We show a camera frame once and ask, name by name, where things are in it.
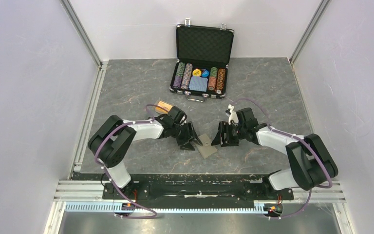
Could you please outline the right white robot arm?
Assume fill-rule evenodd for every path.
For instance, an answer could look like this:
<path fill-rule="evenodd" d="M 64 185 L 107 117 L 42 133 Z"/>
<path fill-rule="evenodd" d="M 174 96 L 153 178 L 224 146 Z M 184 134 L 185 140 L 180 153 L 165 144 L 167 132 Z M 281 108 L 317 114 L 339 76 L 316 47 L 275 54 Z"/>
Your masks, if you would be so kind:
<path fill-rule="evenodd" d="M 267 123 L 259 123 L 251 108 L 235 111 L 229 105 L 226 115 L 228 121 L 219 122 L 213 146 L 238 146 L 245 139 L 288 158 L 288 169 L 270 173 L 262 179 L 262 194 L 266 198 L 274 199 L 287 188 L 299 187 L 308 191 L 314 187 L 332 186 L 332 178 L 338 175 L 338 167 L 320 136 L 290 134 Z"/>

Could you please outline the orange card box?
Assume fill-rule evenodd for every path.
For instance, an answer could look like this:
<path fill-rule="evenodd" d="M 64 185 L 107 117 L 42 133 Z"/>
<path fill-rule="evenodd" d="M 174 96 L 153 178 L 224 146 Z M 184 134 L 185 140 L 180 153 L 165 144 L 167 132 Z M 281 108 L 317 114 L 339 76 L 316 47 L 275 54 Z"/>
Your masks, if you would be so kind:
<path fill-rule="evenodd" d="M 172 107 L 173 107 L 173 105 L 171 105 L 171 104 L 169 104 L 165 101 L 159 100 L 155 103 L 154 110 L 155 110 L 156 113 L 166 114 L 171 110 Z"/>

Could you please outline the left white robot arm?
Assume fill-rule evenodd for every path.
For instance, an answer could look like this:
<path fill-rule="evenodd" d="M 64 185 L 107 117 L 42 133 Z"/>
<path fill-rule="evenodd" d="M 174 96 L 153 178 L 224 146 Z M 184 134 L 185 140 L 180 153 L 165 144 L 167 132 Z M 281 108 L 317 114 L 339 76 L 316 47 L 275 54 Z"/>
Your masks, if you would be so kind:
<path fill-rule="evenodd" d="M 193 151 L 193 144 L 203 144 L 193 123 L 187 120 L 186 113 L 173 106 L 163 114 L 146 120 L 126 120 L 112 115 L 89 139 L 87 147 L 115 187 L 116 194 L 125 199 L 133 194 L 131 176 L 123 161 L 131 144 L 167 137 L 174 138 L 182 150 Z"/>

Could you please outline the beige card holder wallet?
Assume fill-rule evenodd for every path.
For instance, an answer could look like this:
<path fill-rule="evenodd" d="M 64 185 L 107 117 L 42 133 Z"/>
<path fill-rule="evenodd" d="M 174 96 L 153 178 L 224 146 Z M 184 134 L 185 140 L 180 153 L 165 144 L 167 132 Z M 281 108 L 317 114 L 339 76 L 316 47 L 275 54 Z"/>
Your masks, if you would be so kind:
<path fill-rule="evenodd" d="M 217 148 L 211 145 L 212 140 L 207 134 L 200 135 L 199 140 L 202 142 L 202 145 L 197 145 L 197 149 L 204 159 L 218 152 Z"/>

